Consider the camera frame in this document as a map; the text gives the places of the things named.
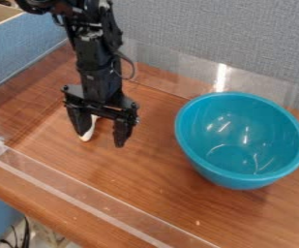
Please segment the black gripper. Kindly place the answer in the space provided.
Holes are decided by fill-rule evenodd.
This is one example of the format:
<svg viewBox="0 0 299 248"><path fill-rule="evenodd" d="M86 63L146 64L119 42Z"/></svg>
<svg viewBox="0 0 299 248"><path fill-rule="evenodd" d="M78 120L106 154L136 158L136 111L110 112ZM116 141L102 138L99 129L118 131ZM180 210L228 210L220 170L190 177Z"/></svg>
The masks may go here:
<svg viewBox="0 0 299 248"><path fill-rule="evenodd" d="M114 144L120 148L132 135L138 122L139 105L123 93L122 65L119 61L108 61L103 65L76 62L80 75L79 84L67 84L64 106L78 136L88 131L91 115L114 121Z"/></svg>

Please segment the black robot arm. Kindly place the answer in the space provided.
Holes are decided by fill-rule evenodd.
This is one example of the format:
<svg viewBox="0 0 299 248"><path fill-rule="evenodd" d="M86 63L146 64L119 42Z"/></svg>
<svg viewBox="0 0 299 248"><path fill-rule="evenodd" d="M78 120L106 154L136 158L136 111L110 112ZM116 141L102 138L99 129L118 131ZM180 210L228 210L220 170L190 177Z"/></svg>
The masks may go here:
<svg viewBox="0 0 299 248"><path fill-rule="evenodd" d="M76 135L90 140L102 117L114 121L114 144L123 146L139 123L139 105L122 90L122 63L130 58L119 51L123 32L115 22L111 0L15 1L27 13L52 16L75 51L80 82L67 84L63 93Z"/></svg>

